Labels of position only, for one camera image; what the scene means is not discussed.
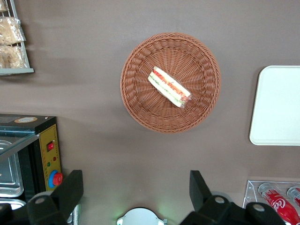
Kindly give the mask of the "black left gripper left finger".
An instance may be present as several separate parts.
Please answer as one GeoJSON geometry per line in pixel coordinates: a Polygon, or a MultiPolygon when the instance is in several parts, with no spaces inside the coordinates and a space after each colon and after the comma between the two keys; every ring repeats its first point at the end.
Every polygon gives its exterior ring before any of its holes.
{"type": "Polygon", "coordinates": [[[30,224],[66,225],[83,193],[83,172],[73,170],[53,192],[39,193],[26,204],[30,224]]]}

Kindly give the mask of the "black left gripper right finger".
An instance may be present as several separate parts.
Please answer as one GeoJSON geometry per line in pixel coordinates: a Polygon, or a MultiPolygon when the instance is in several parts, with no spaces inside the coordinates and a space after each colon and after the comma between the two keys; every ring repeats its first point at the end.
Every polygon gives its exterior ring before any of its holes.
{"type": "Polygon", "coordinates": [[[190,171],[189,196],[194,207],[182,225],[248,225],[246,211],[221,195],[213,195],[199,171],[190,171]]]}

